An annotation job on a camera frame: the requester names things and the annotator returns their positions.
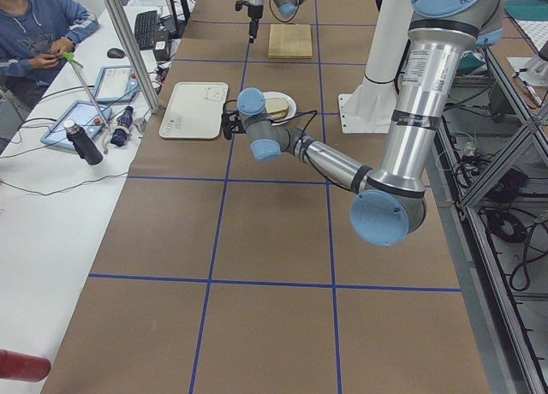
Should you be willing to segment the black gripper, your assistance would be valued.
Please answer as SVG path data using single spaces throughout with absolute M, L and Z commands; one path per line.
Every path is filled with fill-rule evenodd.
M 249 43 L 253 43 L 258 35 L 259 21 L 263 17 L 263 5 L 262 4 L 248 4 L 248 17 L 251 19 L 249 22 Z

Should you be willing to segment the person's hand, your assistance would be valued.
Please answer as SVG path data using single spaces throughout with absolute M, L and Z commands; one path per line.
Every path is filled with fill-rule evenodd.
M 64 59 L 65 53 L 74 51 L 74 43 L 66 38 L 62 37 L 52 43 L 49 54 L 57 59 Z

